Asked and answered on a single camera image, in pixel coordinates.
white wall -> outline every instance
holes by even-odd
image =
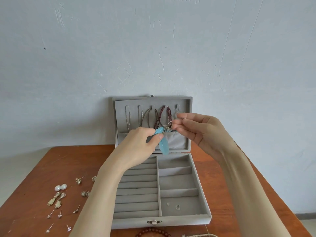
[[[188,95],[316,212],[316,0],[3,0],[0,155],[114,143],[111,96]]]

left hand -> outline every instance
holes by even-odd
[[[155,131],[153,128],[144,127],[131,130],[112,152],[109,159],[118,161],[124,171],[143,163],[155,151],[156,146],[163,138],[163,134],[157,134],[146,143],[147,138],[152,136]]]

hand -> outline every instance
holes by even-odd
[[[193,140],[205,153],[221,162],[226,154],[237,148],[219,119],[194,113],[179,113],[172,129]]]
[[[156,146],[163,138],[163,134],[157,134],[146,143],[147,138],[152,136],[155,131],[153,128],[144,127],[131,130],[111,153],[109,159],[118,161],[124,171],[143,163],[155,151]]]

forearm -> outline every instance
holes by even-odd
[[[115,157],[109,156],[98,172],[70,237],[110,236],[116,190],[124,171]]]
[[[290,236],[272,207],[250,162],[235,150],[221,164],[243,237]]]

right hand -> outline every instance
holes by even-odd
[[[194,113],[179,113],[172,129],[194,141],[205,153],[221,163],[238,147],[219,119]]]

